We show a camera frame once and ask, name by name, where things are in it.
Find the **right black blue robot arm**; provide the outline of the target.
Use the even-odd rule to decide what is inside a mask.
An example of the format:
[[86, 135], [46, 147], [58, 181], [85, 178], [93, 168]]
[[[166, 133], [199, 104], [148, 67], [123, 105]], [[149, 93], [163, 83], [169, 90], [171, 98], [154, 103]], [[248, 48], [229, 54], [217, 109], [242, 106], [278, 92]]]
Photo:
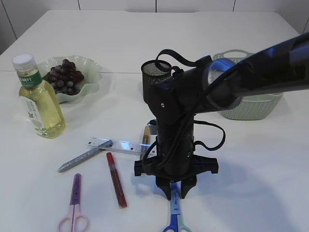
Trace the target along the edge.
[[184, 71], [158, 58], [144, 63], [143, 99], [156, 118], [157, 136], [152, 143], [157, 155], [135, 162], [135, 176], [155, 176], [167, 199], [171, 184], [180, 182], [184, 198], [203, 172], [218, 173], [217, 159], [194, 154], [196, 114], [237, 107], [243, 97], [289, 92], [309, 87], [309, 36], [302, 34], [234, 63], [226, 58], [205, 56], [188, 61], [164, 49]]

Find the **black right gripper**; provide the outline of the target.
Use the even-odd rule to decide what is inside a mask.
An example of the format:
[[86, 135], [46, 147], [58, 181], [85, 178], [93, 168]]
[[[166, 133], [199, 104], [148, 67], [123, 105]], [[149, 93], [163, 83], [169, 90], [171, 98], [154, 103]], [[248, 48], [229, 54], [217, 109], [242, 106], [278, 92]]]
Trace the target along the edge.
[[207, 158], [194, 154], [194, 143], [191, 137], [182, 139], [176, 151], [167, 164], [158, 169], [158, 164], [168, 154], [172, 141], [156, 140], [157, 155], [147, 158], [145, 165], [142, 161], [135, 161], [134, 175], [140, 176], [142, 173], [154, 175], [155, 183], [160, 188], [167, 200], [171, 200], [170, 181], [181, 181], [181, 198], [184, 199], [187, 193], [196, 186], [197, 174], [210, 171], [218, 173], [219, 165], [216, 158]]

